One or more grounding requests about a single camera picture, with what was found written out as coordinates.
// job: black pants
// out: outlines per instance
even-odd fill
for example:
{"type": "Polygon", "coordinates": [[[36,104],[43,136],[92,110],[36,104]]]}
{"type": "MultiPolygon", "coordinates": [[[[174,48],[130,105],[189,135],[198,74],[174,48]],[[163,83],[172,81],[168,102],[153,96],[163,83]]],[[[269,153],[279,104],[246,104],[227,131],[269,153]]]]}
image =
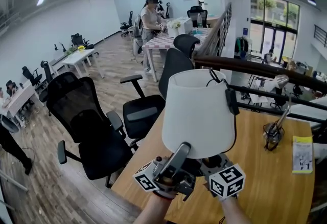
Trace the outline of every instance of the black pants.
{"type": "Polygon", "coordinates": [[[0,125],[0,144],[2,148],[15,156],[20,162],[22,162],[25,168],[31,167],[31,161],[26,156],[24,151],[19,147],[14,138],[11,136],[9,131],[7,131],[2,125],[0,125]]]}

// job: red and white tablecloth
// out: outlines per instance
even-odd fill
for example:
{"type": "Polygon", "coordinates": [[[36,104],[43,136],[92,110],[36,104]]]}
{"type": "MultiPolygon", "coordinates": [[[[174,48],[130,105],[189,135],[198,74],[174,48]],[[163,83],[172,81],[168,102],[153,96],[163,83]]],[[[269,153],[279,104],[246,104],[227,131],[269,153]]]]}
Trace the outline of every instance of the red and white tablecloth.
{"type": "MultiPolygon", "coordinates": [[[[198,50],[205,39],[208,37],[209,28],[199,28],[198,31],[201,34],[195,34],[194,36],[197,37],[201,42],[200,44],[195,44],[195,50],[198,50]]],[[[158,36],[147,42],[143,45],[145,49],[170,49],[174,48],[174,38],[170,38],[168,33],[160,33],[158,36]]]]}

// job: water bottle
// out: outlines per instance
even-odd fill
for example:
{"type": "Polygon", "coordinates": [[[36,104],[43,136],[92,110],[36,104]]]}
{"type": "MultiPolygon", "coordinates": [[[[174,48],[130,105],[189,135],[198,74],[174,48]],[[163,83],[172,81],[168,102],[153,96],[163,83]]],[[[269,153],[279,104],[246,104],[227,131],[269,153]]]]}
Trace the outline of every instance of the water bottle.
{"type": "Polygon", "coordinates": [[[203,23],[202,23],[202,17],[201,14],[198,14],[198,28],[202,28],[203,27],[203,23]]]}

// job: black shoe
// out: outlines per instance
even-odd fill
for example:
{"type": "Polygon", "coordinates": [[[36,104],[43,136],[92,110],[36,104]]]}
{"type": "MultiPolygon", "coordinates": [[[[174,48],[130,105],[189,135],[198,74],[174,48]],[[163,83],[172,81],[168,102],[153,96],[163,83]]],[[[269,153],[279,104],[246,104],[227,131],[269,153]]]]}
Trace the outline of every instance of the black shoe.
{"type": "Polygon", "coordinates": [[[32,170],[32,167],[33,167],[33,163],[32,163],[32,160],[29,158],[29,161],[30,161],[30,164],[28,167],[25,167],[25,174],[26,175],[29,175],[31,170],[32,170]]]}

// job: white flower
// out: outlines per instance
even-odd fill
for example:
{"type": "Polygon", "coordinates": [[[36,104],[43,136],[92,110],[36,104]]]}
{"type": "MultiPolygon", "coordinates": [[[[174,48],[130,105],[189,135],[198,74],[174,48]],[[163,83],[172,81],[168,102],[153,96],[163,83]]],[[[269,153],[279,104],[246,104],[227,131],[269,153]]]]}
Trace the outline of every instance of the white flower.
{"type": "Polygon", "coordinates": [[[167,23],[168,28],[178,29],[181,27],[181,23],[179,20],[175,19],[167,23]]]}

